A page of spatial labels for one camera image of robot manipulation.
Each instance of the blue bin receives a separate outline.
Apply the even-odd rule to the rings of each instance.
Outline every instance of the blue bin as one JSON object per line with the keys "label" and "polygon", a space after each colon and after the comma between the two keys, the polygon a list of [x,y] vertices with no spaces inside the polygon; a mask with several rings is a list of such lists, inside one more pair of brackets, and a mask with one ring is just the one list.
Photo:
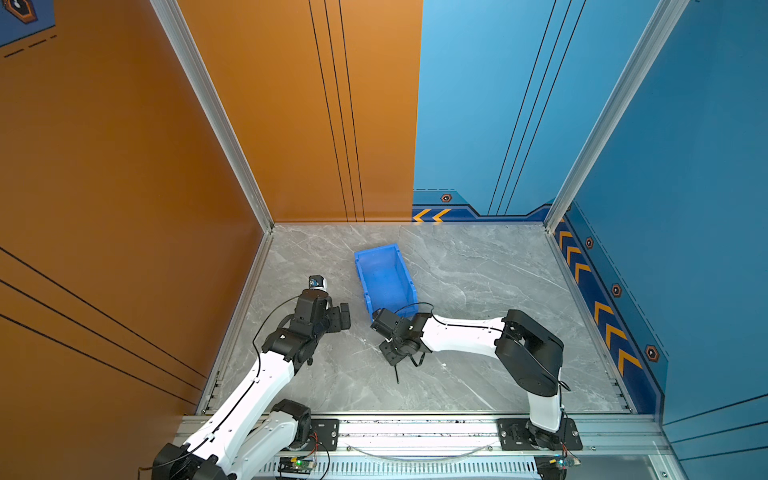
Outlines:
{"label": "blue bin", "polygon": [[[368,313],[386,308],[392,312],[418,302],[411,274],[397,244],[372,248],[355,253],[357,275],[362,283]],[[419,311],[418,305],[397,312],[400,316],[412,316]]]}

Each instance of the hexagon emblem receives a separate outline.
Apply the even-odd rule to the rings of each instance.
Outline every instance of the hexagon emblem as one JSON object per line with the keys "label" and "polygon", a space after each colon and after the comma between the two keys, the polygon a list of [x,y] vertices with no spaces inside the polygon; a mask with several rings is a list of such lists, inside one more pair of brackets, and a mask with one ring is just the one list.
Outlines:
{"label": "hexagon emblem", "polygon": [[3,0],[3,6],[24,23],[32,23],[38,19],[32,0]]}
{"label": "hexagon emblem", "polygon": [[659,351],[658,349],[653,346],[649,345],[645,347],[645,357],[648,359],[648,361],[656,363],[659,361]]}

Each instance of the wall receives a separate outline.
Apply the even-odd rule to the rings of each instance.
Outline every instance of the wall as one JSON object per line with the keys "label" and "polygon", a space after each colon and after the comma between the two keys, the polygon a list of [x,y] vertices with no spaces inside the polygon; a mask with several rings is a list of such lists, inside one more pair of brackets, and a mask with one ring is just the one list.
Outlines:
{"label": "wall", "polygon": [[410,218],[420,0],[180,6],[276,222]]}
{"label": "wall", "polygon": [[0,470],[135,478],[194,411],[261,232],[149,2],[54,7],[0,47]]}
{"label": "wall", "polygon": [[656,4],[426,0],[417,193],[480,215],[550,203]]}
{"label": "wall", "polygon": [[576,197],[668,358],[691,480],[759,478],[768,307],[764,2],[691,2]]}

